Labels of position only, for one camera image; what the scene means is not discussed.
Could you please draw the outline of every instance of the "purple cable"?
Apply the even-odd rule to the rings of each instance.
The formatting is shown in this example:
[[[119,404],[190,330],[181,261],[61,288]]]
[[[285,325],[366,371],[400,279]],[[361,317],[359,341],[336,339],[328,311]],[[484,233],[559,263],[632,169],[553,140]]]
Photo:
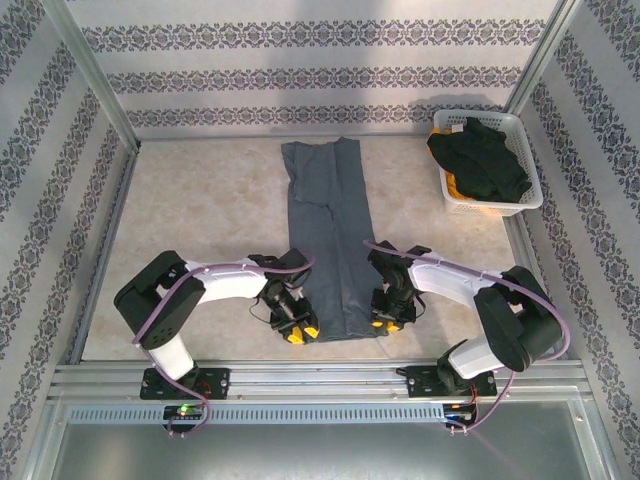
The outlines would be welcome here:
[[[181,433],[180,436],[182,438],[185,438],[188,435],[191,435],[197,432],[209,422],[209,420],[211,419],[211,414],[213,413],[211,409],[211,403],[209,403],[209,400],[204,395],[201,395],[198,392],[195,392],[194,390],[191,390],[190,388],[187,388],[184,385],[181,385],[180,383],[178,383],[176,380],[172,379],[155,362],[151,354],[147,350],[141,347],[140,339],[144,336],[145,333],[147,333],[147,331],[149,330],[153,322],[156,320],[156,318],[158,318],[158,315],[160,315],[160,312],[165,307],[169,299],[178,291],[178,289],[184,282],[186,282],[189,278],[193,277],[194,275],[198,275],[199,273],[202,273],[202,272],[208,273],[211,271],[215,273],[216,270],[229,272],[229,268],[232,269],[231,271],[237,271],[237,272],[245,271],[245,272],[254,272],[254,273],[284,273],[284,274],[300,273],[310,269],[316,261],[316,258],[312,253],[309,253],[309,252],[304,252],[304,253],[310,256],[311,260],[309,260],[302,267],[298,267],[298,268],[279,269],[279,268],[269,268],[269,267],[258,267],[256,265],[243,265],[238,263],[221,263],[221,264],[206,265],[204,267],[194,268],[193,270],[187,272],[182,277],[180,277],[178,281],[167,291],[165,296],[162,297],[162,300],[160,300],[160,303],[158,303],[158,305],[153,310],[153,312],[151,312],[151,315],[149,315],[149,318],[147,319],[147,321],[144,322],[144,324],[142,325],[142,328],[138,331],[136,336],[133,338],[133,341],[131,343],[141,348],[141,350],[144,352],[144,354],[147,356],[147,358],[151,362],[151,365],[153,365],[153,367],[158,371],[160,376],[162,376],[162,378],[164,378],[167,381],[167,383],[169,383],[170,385],[172,385],[173,387],[179,390],[182,390],[188,395],[191,395],[197,398],[198,400],[202,400],[202,404],[204,405],[204,409],[205,409],[205,415],[203,416],[202,421],[198,423],[195,427],[193,427],[191,430],[189,430],[188,432]],[[172,421],[169,420],[169,423],[167,424],[167,430],[169,431],[169,435],[173,436],[173,430],[171,430],[171,424],[172,424]]]
[[[424,262],[424,263],[428,263],[428,264],[431,264],[431,265],[436,265],[436,266],[440,266],[441,265],[443,267],[448,267],[448,268],[451,268],[452,270],[457,270],[459,272],[466,273],[466,274],[469,274],[469,275],[473,275],[473,276],[478,277],[478,278],[486,278],[487,280],[490,280],[490,281],[492,281],[494,283],[499,283],[500,285],[504,285],[505,287],[507,287],[507,288],[509,288],[511,290],[515,290],[518,293],[526,295],[527,297],[529,297],[533,301],[539,303],[544,308],[546,308],[549,311],[549,313],[551,313],[551,315],[553,315],[553,317],[556,319],[556,321],[560,325],[560,328],[562,329],[562,338],[564,340],[562,348],[559,351],[557,351],[556,353],[553,353],[551,355],[546,355],[544,357],[540,357],[539,360],[543,360],[543,361],[544,360],[555,360],[556,358],[558,358],[561,355],[563,355],[569,349],[569,344],[571,342],[571,332],[569,331],[569,325],[567,324],[566,320],[564,318],[562,318],[562,315],[556,309],[556,307],[554,307],[551,303],[546,301],[540,295],[532,292],[528,288],[524,288],[524,287],[522,287],[522,286],[520,286],[520,285],[518,285],[516,283],[510,282],[509,280],[505,280],[504,278],[496,277],[495,275],[490,275],[490,274],[482,272],[480,270],[476,270],[475,268],[465,267],[464,265],[460,265],[460,264],[455,263],[455,262],[449,262],[447,260],[438,260],[438,259],[430,258],[430,257],[422,257],[420,255],[413,255],[413,254],[406,253],[406,252],[399,252],[397,250],[391,250],[390,248],[381,247],[381,246],[379,246],[379,245],[377,245],[377,244],[375,244],[375,243],[373,243],[373,242],[371,242],[369,240],[365,240],[364,244],[367,247],[369,247],[369,248],[371,248],[373,250],[377,250],[379,252],[388,253],[390,255],[395,255],[397,257],[402,257],[402,258],[411,258],[413,260],[418,260],[418,261],[421,261],[421,262]],[[451,423],[451,424],[454,424],[454,425],[457,425],[457,426],[461,427],[462,430],[467,431],[467,432],[474,430],[476,427],[481,425],[487,418],[489,418],[489,416],[491,416],[491,414],[493,414],[495,409],[498,407],[498,405],[500,404],[502,399],[507,394],[509,388],[511,388],[511,385],[513,385],[513,381],[514,381],[515,377],[516,377],[516,372],[511,371],[511,376],[509,377],[509,381],[505,385],[505,387],[502,390],[502,392],[500,393],[500,395],[498,395],[498,397],[496,398],[496,401],[493,403],[493,405],[491,406],[489,411],[486,413],[486,415],[484,415],[480,420],[475,422],[473,425],[470,425],[470,426],[467,427],[466,425],[463,425],[460,422],[456,422],[455,420],[447,420],[447,422]]]

